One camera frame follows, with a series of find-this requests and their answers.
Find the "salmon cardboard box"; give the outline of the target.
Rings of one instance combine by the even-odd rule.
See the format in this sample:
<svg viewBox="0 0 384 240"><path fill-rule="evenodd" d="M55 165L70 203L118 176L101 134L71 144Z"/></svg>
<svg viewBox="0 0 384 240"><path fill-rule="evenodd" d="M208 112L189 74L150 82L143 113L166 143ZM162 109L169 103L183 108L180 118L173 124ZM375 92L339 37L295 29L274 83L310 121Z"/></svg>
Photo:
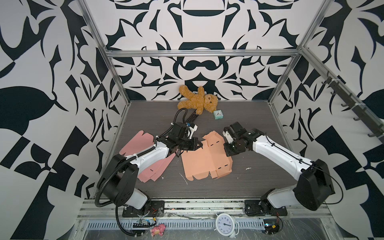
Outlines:
<svg viewBox="0 0 384 240"><path fill-rule="evenodd" d="M233 160L226 155L224 138L212 131L203 136L203 147L196 151L186 151L181 157L185 177L189 181L222 178L232 172Z"/></svg>

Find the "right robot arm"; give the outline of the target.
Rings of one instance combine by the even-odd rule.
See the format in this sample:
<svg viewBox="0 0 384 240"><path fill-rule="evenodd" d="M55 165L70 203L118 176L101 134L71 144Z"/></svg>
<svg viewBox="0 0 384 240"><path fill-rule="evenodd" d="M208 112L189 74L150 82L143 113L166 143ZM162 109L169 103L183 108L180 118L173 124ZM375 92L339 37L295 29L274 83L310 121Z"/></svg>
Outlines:
<svg viewBox="0 0 384 240"><path fill-rule="evenodd" d="M312 161L279 145L258 129L247 131L238 122L225 127L227 139L224 149L228 157L253 151L283 168L296 185L271 189L257 201L245 201L248 216L286 216L287 206L303 206L316 211L335 193L328 165L318 159Z"/></svg>

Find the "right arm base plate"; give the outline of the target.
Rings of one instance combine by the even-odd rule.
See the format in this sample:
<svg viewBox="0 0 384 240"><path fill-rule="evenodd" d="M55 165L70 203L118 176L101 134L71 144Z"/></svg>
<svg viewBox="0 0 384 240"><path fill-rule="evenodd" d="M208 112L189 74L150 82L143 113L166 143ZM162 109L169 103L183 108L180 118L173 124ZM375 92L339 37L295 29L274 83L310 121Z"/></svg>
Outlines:
<svg viewBox="0 0 384 240"><path fill-rule="evenodd" d="M274 208L267 200L245 200L245 214L249 217L285 217L288 215L286 207Z"/></svg>

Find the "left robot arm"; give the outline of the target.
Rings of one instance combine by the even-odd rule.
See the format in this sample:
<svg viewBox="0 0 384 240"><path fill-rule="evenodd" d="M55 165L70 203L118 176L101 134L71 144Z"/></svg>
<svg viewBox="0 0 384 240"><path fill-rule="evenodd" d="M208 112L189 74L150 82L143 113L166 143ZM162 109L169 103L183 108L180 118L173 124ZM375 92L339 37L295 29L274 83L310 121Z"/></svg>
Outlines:
<svg viewBox="0 0 384 240"><path fill-rule="evenodd" d="M150 198L136 189L138 175L172 154L202 148L203 144L193 137L195 130L197 126L193 123L176 122L169 133L151 140L147 147L134 147L134 152L127 156L113 156L97 184L95 205L99 208L110 204L128 205L143 209Z"/></svg>

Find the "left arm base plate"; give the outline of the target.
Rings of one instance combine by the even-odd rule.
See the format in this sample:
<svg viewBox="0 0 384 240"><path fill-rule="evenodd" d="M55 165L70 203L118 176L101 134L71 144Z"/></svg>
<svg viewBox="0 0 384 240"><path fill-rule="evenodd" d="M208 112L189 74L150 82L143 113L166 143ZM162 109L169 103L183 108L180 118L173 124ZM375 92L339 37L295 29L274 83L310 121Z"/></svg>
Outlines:
<svg viewBox="0 0 384 240"><path fill-rule="evenodd" d="M123 218L152 217L162 212L165 207L164 201L148 200L141 209L126 205L123 210Z"/></svg>

